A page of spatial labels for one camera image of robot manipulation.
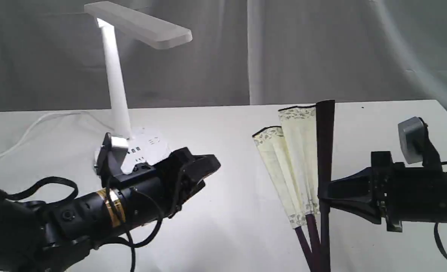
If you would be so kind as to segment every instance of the lamp head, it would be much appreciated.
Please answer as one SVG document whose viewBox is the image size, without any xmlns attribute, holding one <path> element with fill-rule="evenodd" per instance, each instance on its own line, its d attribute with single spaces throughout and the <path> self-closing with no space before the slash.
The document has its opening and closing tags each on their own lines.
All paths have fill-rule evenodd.
<svg viewBox="0 0 447 272">
<path fill-rule="evenodd" d="M 100 28 L 112 25 L 155 49 L 173 48 L 193 39 L 190 29 L 111 2 L 86 4 L 84 11 L 97 18 Z"/>
</svg>

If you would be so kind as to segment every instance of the lamp base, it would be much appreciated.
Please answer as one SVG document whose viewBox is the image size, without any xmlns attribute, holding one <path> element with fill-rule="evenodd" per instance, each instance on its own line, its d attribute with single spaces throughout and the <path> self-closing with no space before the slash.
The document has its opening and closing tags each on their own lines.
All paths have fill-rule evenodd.
<svg viewBox="0 0 447 272">
<path fill-rule="evenodd" d="M 171 149 L 168 142 L 161 136 L 159 131 L 150 128 L 133 128 L 132 137 L 128 139 L 128 153 L 124 158 L 121 170 L 124 174 L 130 174 L 134 165 L 141 162 L 147 162 L 154 165 L 157 162 L 166 159 Z M 96 149 L 94 159 L 97 161 L 99 148 Z"/>
</svg>

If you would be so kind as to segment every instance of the desk lamp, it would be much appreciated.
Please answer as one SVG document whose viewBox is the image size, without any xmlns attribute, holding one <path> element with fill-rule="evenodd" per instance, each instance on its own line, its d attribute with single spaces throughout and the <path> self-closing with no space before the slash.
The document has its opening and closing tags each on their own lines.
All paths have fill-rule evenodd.
<svg viewBox="0 0 447 272">
<path fill-rule="evenodd" d="M 86 4 L 84 11 L 97 19 L 101 29 L 114 131 L 128 140 L 128 152 L 121 170 L 129 174 L 137 163 L 147 161 L 152 165 L 165 159 L 170 149 L 156 131 L 130 125 L 114 27 L 155 49 L 188 43 L 193 39 L 192 31 L 107 1 Z"/>
</svg>

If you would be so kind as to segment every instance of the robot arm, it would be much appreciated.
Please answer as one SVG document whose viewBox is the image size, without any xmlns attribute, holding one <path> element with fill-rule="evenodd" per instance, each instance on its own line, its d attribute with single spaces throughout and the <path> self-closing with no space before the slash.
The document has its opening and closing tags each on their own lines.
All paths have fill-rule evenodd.
<svg viewBox="0 0 447 272">
<path fill-rule="evenodd" d="M 195 156 L 182 148 L 155 165 L 138 164 L 125 175 L 120 167 L 126 152 L 124 139 L 106 134 L 96 165 L 103 189 L 79 198 L 75 183 L 56 177 L 14 195 L 0 190 L 0 270 L 61 272 L 108 243 L 144 246 L 162 218 L 180 211 L 205 186 L 203 178 L 220 167 L 215 156 Z M 50 183 L 71 186 L 74 192 L 55 203 L 18 202 Z M 156 219 L 143 243 L 118 237 Z"/>
</svg>

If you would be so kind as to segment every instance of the table surface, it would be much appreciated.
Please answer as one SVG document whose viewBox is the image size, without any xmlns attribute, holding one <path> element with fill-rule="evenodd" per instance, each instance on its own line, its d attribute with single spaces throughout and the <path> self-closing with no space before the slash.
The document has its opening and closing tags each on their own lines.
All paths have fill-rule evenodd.
<svg viewBox="0 0 447 272">
<path fill-rule="evenodd" d="M 134 126 L 161 131 L 171 148 L 188 146 L 193 154 L 212 153 L 222 167 L 207 186 L 158 236 L 137 250 L 140 272 L 308 271 L 299 243 L 251 135 L 279 124 L 277 110 L 287 105 L 188 107 L 130 110 Z M 13 145 L 45 112 L 0 112 L 0 152 Z M 108 110 L 94 116 L 110 124 Z M 370 165 L 370 152 L 390 150 L 404 161 L 397 124 L 413 116 L 429 124 L 430 139 L 447 160 L 447 112 L 434 100 L 337 103 L 333 179 Z M 107 129 L 88 115 L 49 119 L 10 155 L 0 159 L 0 188 L 16 193 L 46 176 L 77 182 L 80 195 L 100 188 L 92 170 L 93 154 Z M 43 187 L 30 199 L 54 201 L 70 189 Z M 447 224 L 441 234 L 447 249 Z M 132 231 L 140 241 L 152 224 Z M 334 272 L 447 271 L 436 249 L 433 224 L 403 223 L 403 233 L 386 232 L 339 210 L 331 211 L 331 260 Z M 130 250 L 104 246 L 69 271 L 127 271 Z"/>
</svg>

